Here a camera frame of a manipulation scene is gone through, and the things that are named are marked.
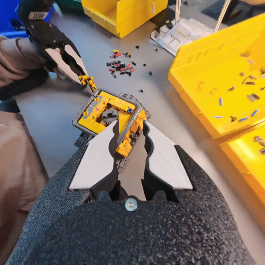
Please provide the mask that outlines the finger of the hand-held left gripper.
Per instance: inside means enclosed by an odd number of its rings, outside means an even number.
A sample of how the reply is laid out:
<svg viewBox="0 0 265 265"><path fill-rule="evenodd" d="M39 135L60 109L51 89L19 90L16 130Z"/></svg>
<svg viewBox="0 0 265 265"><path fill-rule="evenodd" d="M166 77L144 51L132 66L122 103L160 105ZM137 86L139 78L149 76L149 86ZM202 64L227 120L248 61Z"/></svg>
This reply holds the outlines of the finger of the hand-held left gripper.
<svg viewBox="0 0 265 265"><path fill-rule="evenodd" d="M64 62L64 47L45 48L45 54L47 55L48 59L50 59L52 62L55 63L56 68L59 71L59 73L65 75L64 71L67 70L67 65ZM69 78L69 79L71 79L75 83L77 83L77 84L82 86L79 78Z"/></svg>
<svg viewBox="0 0 265 265"><path fill-rule="evenodd" d="M64 45L64 62L67 65L64 72L68 78L89 78L79 53L70 44Z"/></svg>

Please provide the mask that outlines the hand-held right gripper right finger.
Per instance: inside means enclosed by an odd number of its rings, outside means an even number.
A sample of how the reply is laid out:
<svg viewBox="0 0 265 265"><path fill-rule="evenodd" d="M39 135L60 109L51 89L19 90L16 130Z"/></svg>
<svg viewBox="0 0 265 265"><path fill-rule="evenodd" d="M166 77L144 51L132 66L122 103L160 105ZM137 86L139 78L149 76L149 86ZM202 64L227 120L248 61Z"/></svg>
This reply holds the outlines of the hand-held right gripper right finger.
<svg viewBox="0 0 265 265"><path fill-rule="evenodd" d="M143 134L147 173L172 190L192 190L176 144L148 121L144 121Z"/></svg>

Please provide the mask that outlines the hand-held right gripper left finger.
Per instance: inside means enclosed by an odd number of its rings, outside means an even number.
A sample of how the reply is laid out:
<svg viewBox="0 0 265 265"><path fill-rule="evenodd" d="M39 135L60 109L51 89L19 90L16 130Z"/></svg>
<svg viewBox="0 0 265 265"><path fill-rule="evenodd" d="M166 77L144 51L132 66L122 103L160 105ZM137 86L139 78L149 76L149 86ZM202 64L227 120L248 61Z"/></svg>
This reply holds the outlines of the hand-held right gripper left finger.
<svg viewBox="0 0 265 265"><path fill-rule="evenodd" d="M69 190L111 191L117 180L118 170L115 159L119 122L114 121L88 146L69 184Z"/></svg>

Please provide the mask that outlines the yellow brick arm piece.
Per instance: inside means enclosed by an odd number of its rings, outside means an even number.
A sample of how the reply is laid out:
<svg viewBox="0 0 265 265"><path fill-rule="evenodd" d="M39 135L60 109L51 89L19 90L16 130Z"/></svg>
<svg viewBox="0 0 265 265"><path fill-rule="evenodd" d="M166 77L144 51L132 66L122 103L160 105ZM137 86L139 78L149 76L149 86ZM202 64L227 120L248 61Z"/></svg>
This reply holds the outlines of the yellow brick arm piece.
<svg viewBox="0 0 265 265"><path fill-rule="evenodd" d="M94 93L97 90L97 86L94 82L93 77L89 77L88 75L81 75L78 78L85 92Z"/></svg>

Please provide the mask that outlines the yellow tracked toy robot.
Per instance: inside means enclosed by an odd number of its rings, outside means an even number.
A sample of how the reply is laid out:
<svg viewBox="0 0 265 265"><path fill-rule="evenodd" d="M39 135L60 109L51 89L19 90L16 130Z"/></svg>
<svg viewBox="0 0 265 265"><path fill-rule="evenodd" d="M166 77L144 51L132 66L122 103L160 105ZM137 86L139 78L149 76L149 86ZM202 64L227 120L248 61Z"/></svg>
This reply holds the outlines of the yellow tracked toy robot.
<svg viewBox="0 0 265 265"><path fill-rule="evenodd" d="M115 157L118 172L123 173L130 161L129 154L142 133L144 121L150 120L151 114L133 95L115 94L99 88L73 119L73 126L81 131L75 146L87 145L112 122L118 121Z"/></svg>

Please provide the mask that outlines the grey desk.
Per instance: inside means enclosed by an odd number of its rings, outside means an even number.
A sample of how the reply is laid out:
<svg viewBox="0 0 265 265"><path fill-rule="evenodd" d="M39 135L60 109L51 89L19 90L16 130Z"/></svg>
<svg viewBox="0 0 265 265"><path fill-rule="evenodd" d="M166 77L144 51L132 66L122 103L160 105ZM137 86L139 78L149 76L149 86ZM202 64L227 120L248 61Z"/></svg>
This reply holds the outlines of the grey desk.
<svg viewBox="0 0 265 265"><path fill-rule="evenodd" d="M264 233L254 221L254 214L247 209L240 175L230 160L219 149L199 120L182 101L167 76L174 57L163 49L155 51L149 43L154 28L150 21L141 25L126 37L119 39L94 23L86 15L54 13L51 22L77 47L84 65L98 88L115 93L134 95L151 114L151 123L174 143L179 144L196 163L212 178L229 204L237 222L241 237L256 264L264 264ZM147 93L115 87L116 81L106 70L107 52L110 49L135 50L136 45L152 61L154 77L149 81ZM80 87L71 81L50 78L32 91L15 96L21 114L36 144L49 177L76 152L74 142L80 132L72 126L72 120L89 99Z"/></svg>

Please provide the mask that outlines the blue plastic bin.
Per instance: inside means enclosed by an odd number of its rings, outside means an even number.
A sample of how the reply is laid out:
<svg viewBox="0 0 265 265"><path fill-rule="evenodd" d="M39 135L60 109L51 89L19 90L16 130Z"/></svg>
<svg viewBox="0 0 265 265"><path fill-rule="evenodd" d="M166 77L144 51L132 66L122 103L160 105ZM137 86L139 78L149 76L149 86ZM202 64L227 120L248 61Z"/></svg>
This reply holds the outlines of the blue plastic bin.
<svg viewBox="0 0 265 265"><path fill-rule="evenodd" d="M53 0L1 0L0 33L7 38L27 38L49 28Z"/></svg>

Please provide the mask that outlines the green plastic bin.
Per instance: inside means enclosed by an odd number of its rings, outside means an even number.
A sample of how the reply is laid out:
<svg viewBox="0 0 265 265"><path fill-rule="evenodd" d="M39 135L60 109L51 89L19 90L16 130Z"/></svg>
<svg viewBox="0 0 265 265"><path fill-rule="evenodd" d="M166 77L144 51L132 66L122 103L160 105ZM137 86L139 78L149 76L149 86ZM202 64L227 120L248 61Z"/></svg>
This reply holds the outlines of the green plastic bin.
<svg viewBox="0 0 265 265"><path fill-rule="evenodd" d="M81 0L55 0L61 10L83 11Z"/></svg>

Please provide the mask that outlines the scattered small building pieces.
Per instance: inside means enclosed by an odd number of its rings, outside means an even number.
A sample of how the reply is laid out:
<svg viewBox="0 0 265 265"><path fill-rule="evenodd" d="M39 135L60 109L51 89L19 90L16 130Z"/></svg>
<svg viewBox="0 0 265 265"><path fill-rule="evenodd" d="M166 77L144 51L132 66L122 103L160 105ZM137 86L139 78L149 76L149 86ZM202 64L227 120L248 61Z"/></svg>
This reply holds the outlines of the scattered small building pieces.
<svg viewBox="0 0 265 265"><path fill-rule="evenodd" d="M140 47L136 45L135 50L110 49L106 59L106 70L116 81L114 86L124 90L136 91L144 94L148 91L149 81L154 77L152 61Z"/></svg>

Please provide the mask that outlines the person's beige sweatshirt torso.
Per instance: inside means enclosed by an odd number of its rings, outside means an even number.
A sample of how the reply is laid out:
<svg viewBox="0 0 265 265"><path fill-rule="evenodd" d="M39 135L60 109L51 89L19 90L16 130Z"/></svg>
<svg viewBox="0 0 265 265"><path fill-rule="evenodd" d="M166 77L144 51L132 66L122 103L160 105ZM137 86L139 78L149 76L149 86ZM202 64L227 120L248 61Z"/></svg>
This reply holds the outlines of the person's beige sweatshirt torso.
<svg viewBox="0 0 265 265"><path fill-rule="evenodd" d="M0 264L12 253L47 181L22 115L0 111Z"/></svg>

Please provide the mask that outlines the small pieces inside bin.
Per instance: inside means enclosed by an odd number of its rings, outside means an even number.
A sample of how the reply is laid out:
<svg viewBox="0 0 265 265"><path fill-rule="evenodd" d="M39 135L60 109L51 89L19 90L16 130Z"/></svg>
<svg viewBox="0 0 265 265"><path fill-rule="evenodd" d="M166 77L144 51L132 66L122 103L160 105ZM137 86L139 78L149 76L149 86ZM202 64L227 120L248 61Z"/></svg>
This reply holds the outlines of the small pieces inside bin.
<svg viewBox="0 0 265 265"><path fill-rule="evenodd" d="M265 141L262 137L256 135L253 137L253 142L255 143L255 148L259 151L261 155L265 155Z"/></svg>
<svg viewBox="0 0 265 265"><path fill-rule="evenodd" d="M213 119L222 127L264 119L264 53L247 51L218 66L209 91Z"/></svg>

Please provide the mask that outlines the white instruction sheet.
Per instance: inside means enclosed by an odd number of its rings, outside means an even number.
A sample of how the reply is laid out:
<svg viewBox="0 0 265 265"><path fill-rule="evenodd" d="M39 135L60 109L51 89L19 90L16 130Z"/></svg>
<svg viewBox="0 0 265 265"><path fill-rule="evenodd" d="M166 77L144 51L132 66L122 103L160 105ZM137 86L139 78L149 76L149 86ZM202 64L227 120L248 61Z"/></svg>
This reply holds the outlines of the white instruction sheet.
<svg viewBox="0 0 265 265"><path fill-rule="evenodd" d="M193 18L180 18L177 24L175 24L175 20L167 20L165 25L157 26L154 29L149 43L163 48L175 56L180 47L200 38L207 37L213 34L213 32L213 29Z"/></svg>

